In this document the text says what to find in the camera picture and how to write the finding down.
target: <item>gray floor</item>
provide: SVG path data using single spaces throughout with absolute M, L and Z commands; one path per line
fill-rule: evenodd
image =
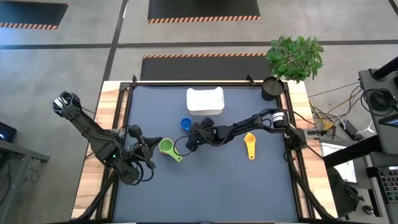
M 58 30 L 0 28 L 0 44 L 112 42 L 122 0 L 68 2 L 70 7 Z M 148 24 L 148 2 L 129 2 L 119 43 L 270 41 L 280 35 L 315 35 L 319 40 L 398 39 L 398 16 L 388 0 L 258 0 L 260 21 L 185 24 Z M 110 80 L 130 80 L 133 74 L 139 77 L 142 57 L 149 54 L 259 53 L 267 49 L 118 49 Z M 78 94 L 85 107 L 94 110 L 108 54 L 109 49 L 0 50 L 0 121 L 18 129 L 16 144 L 52 155 L 46 166 L 35 164 L 40 181 L 24 185 L 12 214 L 13 223 L 60 222 L 70 218 L 87 141 L 69 122 L 52 112 L 51 102 L 68 90 Z M 308 94 L 355 82 L 359 70 L 378 68 L 397 54 L 398 45 L 325 46 L 325 65 L 314 81 L 306 82 Z M 349 98 L 354 87 L 311 100 L 327 111 Z M 344 113 L 347 107 L 341 106 L 333 113 Z M 358 104 L 348 119 L 362 130 L 371 117 Z M 338 135 L 347 138 L 341 131 Z

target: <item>power strip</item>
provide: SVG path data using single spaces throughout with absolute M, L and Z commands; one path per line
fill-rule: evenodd
M 346 122 L 346 128 L 344 129 L 344 123 L 340 122 L 340 127 L 343 128 L 343 130 L 345 131 L 345 133 L 349 136 L 349 138 L 351 138 L 354 141 L 360 141 L 363 139 L 362 134 L 358 134 L 358 130 L 353 126 L 353 124 L 351 124 L 351 122 L 349 122 L 347 120 Z

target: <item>yellow spoon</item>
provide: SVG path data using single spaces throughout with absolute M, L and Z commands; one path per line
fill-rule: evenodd
M 256 157 L 256 137 L 252 133 L 248 133 L 244 137 L 244 142 L 246 142 L 246 146 L 248 147 L 249 159 L 253 160 Z

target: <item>white paper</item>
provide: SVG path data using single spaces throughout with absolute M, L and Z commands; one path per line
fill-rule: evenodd
M 339 151 L 340 149 L 344 149 L 346 146 L 339 146 L 335 144 L 328 144 L 328 143 L 321 143 L 321 150 L 322 150 L 322 155 L 327 156 L 329 154 L 332 154 L 336 151 Z M 353 161 L 348 161 L 343 164 L 335 166 L 335 169 L 338 171 L 340 174 L 341 178 L 343 180 L 356 183 L 356 176 L 355 176 L 355 169 L 354 169 L 354 162 Z

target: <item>green cup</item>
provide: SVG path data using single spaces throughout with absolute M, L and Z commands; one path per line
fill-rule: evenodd
M 173 157 L 177 162 L 181 162 L 182 156 L 177 155 L 174 152 L 173 147 L 174 147 L 173 140 L 169 138 L 163 138 L 163 140 L 161 140 L 161 142 L 159 143 L 159 149 L 160 149 L 159 152 Z

